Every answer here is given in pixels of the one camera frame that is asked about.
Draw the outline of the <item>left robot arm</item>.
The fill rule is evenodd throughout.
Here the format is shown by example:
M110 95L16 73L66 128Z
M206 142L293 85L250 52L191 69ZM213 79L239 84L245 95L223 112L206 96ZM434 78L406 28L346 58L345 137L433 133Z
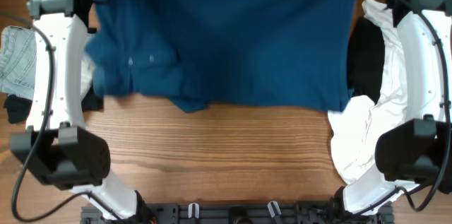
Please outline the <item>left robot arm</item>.
M81 62L93 33L89 13L93 0L28 0L28 26L35 31L37 72L25 131L10 140L22 163L11 211L18 212L18 193L26 173L43 185L83 197L103 223L155 223L141 195L112 171L107 142L85 129L81 97Z

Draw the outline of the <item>blue polo shirt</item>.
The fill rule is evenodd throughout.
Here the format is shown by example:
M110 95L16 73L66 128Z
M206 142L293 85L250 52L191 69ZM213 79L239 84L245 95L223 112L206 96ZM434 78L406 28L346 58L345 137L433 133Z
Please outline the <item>blue polo shirt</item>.
M98 95L341 111L355 0L96 0Z

